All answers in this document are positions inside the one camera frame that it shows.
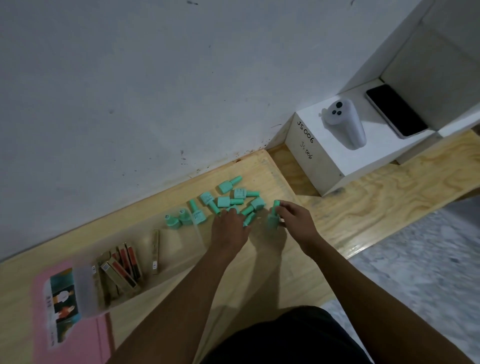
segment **person's left arm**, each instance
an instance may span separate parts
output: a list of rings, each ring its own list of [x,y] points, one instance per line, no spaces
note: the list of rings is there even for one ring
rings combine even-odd
[[[215,216],[207,252],[120,345],[108,364],[192,363],[223,273],[249,233],[250,227],[243,228],[243,215],[235,209]]]

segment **wood grain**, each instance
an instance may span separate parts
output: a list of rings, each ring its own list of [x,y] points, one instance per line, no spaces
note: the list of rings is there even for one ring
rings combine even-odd
[[[345,256],[351,256],[400,228],[476,188],[480,183],[480,140],[465,133],[439,150],[398,166],[389,164],[326,197],[318,197],[285,146],[270,155],[257,151],[214,171],[174,186],[81,226],[0,265],[0,352],[5,363],[32,361],[30,282],[47,267],[83,248],[159,212],[194,198],[214,186],[243,175],[243,186],[257,189],[267,205],[274,199],[301,201],[318,230]],[[292,187],[280,172],[284,172]],[[255,222],[249,242],[229,266],[214,299],[197,359],[237,329],[271,319],[288,307],[321,305],[333,297],[312,260],[283,229],[265,226],[266,211]],[[205,242],[210,223],[201,225]],[[151,290],[111,312],[115,344],[183,277]]]

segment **transparent plastic box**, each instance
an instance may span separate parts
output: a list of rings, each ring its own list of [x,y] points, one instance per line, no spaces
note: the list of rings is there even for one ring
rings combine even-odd
[[[98,307],[97,303],[92,265],[102,253],[120,244],[131,243],[135,247],[143,275],[143,281],[140,283],[141,291],[137,295],[167,282],[200,260],[206,252],[206,247],[198,227],[194,224],[182,225],[178,230],[174,230],[166,224],[165,215],[177,217],[180,209],[188,211],[192,218],[186,206],[177,206],[99,240],[72,258],[75,296],[82,317],[104,314],[131,298],[122,294],[118,299],[113,300],[107,309]],[[160,231],[160,243],[158,273],[153,275],[152,243],[155,229]]]

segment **hand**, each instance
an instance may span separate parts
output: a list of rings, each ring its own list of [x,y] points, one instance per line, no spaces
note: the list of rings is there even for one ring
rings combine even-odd
[[[315,227],[310,211],[294,204],[280,200],[276,213],[285,221],[290,235],[297,241],[306,255],[310,255],[312,246],[318,239],[322,239]]]
[[[215,216],[212,224],[212,244],[209,250],[220,254],[230,263],[248,240],[251,226],[243,227],[245,217],[232,208],[229,212],[222,210]]]

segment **smartphone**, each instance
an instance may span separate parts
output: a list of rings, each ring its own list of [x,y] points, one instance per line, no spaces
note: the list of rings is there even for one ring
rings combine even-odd
[[[365,97],[398,137],[406,139],[428,129],[420,116],[389,85],[371,88],[365,93]]]

